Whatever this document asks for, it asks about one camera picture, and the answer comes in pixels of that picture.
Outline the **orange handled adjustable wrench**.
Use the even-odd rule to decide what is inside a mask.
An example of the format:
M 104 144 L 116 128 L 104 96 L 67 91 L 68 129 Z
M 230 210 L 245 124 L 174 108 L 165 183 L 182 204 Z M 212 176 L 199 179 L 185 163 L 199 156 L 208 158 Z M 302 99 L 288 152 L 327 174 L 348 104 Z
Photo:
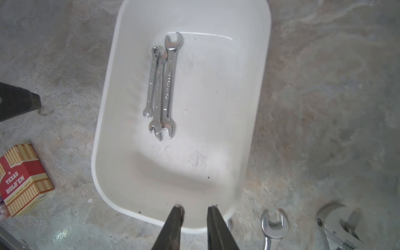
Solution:
M 364 242 L 356 233 L 361 221 L 361 210 L 339 202 L 322 207 L 316 215 L 323 237 L 324 250 L 363 250 Z

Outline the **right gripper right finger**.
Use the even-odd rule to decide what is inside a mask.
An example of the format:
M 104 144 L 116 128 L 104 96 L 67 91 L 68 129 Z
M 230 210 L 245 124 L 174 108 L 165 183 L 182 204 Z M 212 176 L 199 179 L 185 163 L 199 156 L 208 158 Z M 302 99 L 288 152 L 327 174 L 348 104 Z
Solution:
M 217 206 L 208 207 L 207 236 L 209 250 L 239 250 Z

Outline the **large silver combination wrench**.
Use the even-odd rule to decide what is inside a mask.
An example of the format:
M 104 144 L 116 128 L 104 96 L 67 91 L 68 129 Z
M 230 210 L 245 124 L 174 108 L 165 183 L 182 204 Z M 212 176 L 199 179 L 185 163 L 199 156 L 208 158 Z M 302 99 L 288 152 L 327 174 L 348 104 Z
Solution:
M 279 222 L 271 224 L 268 218 L 268 210 L 261 216 L 261 228 L 265 237 L 264 250 L 276 250 L 282 238 L 289 231 L 288 220 L 283 209 L 279 208 Z

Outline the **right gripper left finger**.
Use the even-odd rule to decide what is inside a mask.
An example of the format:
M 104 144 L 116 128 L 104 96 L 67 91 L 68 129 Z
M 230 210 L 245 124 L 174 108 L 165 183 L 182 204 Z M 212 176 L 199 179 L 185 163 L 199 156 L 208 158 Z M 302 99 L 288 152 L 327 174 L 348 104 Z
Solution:
M 184 208 L 181 205 L 175 205 L 172 208 L 151 250 L 180 250 L 184 214 Z

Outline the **small silver ring wrench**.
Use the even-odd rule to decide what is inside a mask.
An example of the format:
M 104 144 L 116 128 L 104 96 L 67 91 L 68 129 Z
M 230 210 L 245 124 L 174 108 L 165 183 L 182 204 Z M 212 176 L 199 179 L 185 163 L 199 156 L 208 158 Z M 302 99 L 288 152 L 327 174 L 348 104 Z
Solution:
M 156 68 L 157 68 L 157 64 L 158 64 L 158 57 L 160 54 L 160 50 L 161 49 L 159 46 L 155 46 L 151 50 L 152 62 L 151 62 L 150 77 L 149 77 L 148 90 L 147 90 L 148 93 L 147 93 L 146 107 L 143 111 L 143 116 L 147 117 L 148 119 L 151 119 L 153 117 L 153 107 L 152 107 L 153 88 L 154 88 Z

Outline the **white plastic storage box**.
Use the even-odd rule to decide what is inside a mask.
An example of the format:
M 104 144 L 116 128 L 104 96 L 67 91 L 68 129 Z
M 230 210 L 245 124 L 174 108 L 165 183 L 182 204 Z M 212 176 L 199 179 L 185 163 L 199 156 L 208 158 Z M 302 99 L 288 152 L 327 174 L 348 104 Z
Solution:
M 151 49 L 183 35 L 171 118 L 161 141 L 143 116 Z M 266 1 L 124 1 L 117 17 L 91 169 L 114 210 L 162 226 L 184 208 L 182 232 L 224 219 L 245 185 L 271 33 Z

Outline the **medium silver open-end wrench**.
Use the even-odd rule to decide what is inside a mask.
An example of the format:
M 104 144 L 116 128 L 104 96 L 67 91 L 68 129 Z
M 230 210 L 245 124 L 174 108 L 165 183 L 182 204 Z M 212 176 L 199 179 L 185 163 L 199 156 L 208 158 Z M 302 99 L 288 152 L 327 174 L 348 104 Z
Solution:
M 165 49 L 167 51 L 167 61 L 165 63 L 165 74 L 163 78 L 163 100 L 162 100 L 162 112 L 161 112 L 161 125 L 163 129 L 166 129 L 169 134 L 169 138 L 174 137 L 175 128 L 174 123 L 171 119 L 171 106 L 172 106 L 172 93 L 175 79 L 177 54 L 180 48 L 183 46 L 183 36 L 180 32 L 176 32 L 177 40 L 172 41 L 170 36 L 165 37 Z

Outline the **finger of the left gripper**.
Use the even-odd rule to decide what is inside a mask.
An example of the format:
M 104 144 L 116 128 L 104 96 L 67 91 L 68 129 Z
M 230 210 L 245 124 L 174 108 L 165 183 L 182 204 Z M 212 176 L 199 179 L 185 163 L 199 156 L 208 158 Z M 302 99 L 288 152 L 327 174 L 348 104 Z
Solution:
M 1 82 L 1 122 L 41 107 L 38 94 Z

